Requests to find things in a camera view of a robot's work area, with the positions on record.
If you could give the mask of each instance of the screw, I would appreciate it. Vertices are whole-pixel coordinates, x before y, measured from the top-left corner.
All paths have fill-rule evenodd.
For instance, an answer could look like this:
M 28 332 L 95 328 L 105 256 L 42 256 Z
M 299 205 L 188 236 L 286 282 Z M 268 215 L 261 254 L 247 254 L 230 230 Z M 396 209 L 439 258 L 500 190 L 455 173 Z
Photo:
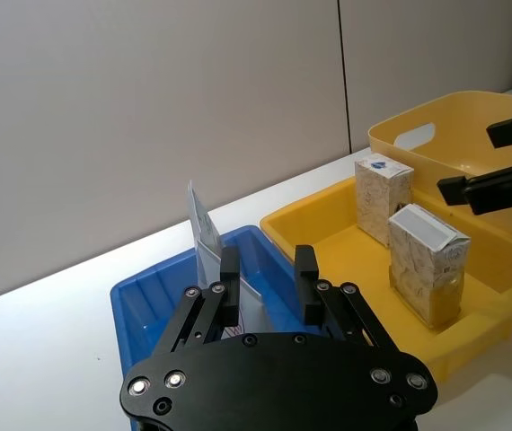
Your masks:
M 344 286 L 344 292 L 347 293 L 348 295 L 352 295 L 352 294 L 356 293 L 357 290 L 358 289 L 354 285 L 345 285 Z
M 150 382 L 145 378 L 136 379 L 133 383 L 130 384 L 128 388 L 128 393 L 133 397 L 137 397 L 138 395 L 142 395 L 148 390 L 150 386 Z
M 190 289 L 186 289 L 186 296 L 188 298 L 193 298 L 194 296 L 198 295 L 200 291 L 196 287 L 191 287 Z
M 256 346 L 256 343 L 258 342 L 258 339 L 256 338 L 255 335 L 252 335 L 252 334 L 247 334 L 247 335 L 244 335 L 244 338 L 242 339 L 242 343 L 246 346 L 246 347 L 253 347 L 253 346 Z
M 372 380 L 379 384 L 386 384 L 392 380 L 392 376 L 390 375 L 390 372 L 387 370 L 384 370 L 383 368 L 374 368 L 370 372 L 370 375 L 372 376 Z
M 294 336 L 294 342 L 296 344 L 306 344 L 306 337 L 302 334 L 296 334 Z
M 186 375 L 182 371 L 170 371 L 164 378 L 164 385 L 167 388 L 180 388 L 186 381 Z
M 316 288 L 318 290 L 328 290 L 330 288 L 330 283 L 328 283 L 327 281 L 319 281 L 318 284 L 316 285 Z
M 390 398 L 388 400 L 390 401 L 390 404 L 392 404 L 392 406 L 397 409 L 401 409 L 403 407 L 403 398 L 401 395 L 398 395 L 397 393 L 393 393 L 392 395 L 390 395 Z
M 428 387 L 428 381 L 419 374 L 408 374 L 406 380 L 408 381 L 408 385 L 414 389 L 424 390 Z
M 221 294 L 222 292 L 224 292 L 224 289 L 224 285 L 221 285 L 220 283 L 212 286 L 212 292 L 214 292 L 215 294 Z
M 158 416 L 165 415 L 172 408 L 172 400 L 170 398 L 162 397 L 156 400 L 153 406 L 154 413 Z

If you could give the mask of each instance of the white table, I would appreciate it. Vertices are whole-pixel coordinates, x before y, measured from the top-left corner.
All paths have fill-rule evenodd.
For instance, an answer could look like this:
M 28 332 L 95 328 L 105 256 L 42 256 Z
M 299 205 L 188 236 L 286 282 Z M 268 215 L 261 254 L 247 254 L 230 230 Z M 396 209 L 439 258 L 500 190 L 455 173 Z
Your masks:
M 367 150 L 210 212 L 221 233 L 353 174 Z M 128 431 L 110 289 L 192 247 L 183 222 L 0 296 L 0 431 Z M 512 339 L 440 387 L 420 429 L 512 429 Z

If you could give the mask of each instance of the yellow plastic basket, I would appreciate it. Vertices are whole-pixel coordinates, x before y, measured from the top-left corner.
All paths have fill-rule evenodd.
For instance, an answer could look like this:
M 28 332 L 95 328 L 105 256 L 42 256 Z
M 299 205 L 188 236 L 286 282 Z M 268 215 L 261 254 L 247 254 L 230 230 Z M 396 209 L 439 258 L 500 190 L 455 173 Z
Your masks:
M 375 153 L 414 168 L 414 186 L 441 199 L 437 181 L 454 176 L 481 175 L 512 166 L 512 146 L 495 149 L 486 127 L 512 118 L 512 95 L 495 92 L 455 92 L 376 124 L 368 131 Z M 425 125 L 434 135 L 423 145 L 402 149 L 396 138 Z M 468 207 L 453 212 L 471 214 Z M 477 215 L 512 233 L 512 208 Z
M 313 245 L 321 277 L 357 283 L 400 349 L 442 381 L 512 334 L 512 235 L 417 190 L 414 201 L 472 238 L 462 311 L 442 330 L 428 329 L 390 288 L 390 252 L 356 226 L 354 178 L 268 215 L 260 226 L 290 259 L 297 244 Z

